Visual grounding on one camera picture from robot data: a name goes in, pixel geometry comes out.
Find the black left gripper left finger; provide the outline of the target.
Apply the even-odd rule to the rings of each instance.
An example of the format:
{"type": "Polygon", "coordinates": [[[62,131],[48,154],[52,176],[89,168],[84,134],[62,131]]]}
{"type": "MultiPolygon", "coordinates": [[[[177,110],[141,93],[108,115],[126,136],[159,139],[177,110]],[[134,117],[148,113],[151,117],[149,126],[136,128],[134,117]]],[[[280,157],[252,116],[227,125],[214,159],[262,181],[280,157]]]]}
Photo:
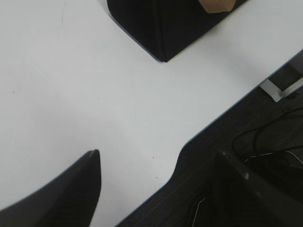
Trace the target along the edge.
{"type": "Polygon", "coordinates": [[[88,227],[101,192],[100,152],[86,152],[41,189],[0,211],[2,227],[88,227]]]}

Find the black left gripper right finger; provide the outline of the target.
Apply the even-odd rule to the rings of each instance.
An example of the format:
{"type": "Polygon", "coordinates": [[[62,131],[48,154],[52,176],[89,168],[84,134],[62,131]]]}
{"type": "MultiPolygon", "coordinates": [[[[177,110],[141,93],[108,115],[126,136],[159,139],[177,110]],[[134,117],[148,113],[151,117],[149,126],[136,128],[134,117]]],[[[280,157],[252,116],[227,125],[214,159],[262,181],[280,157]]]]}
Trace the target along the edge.
{"type": "Polygon", "coordinates": [[[191,227],[300,227],[303,164],[291,152],[240,161],[220,152],[190,210],[191,227]]]}

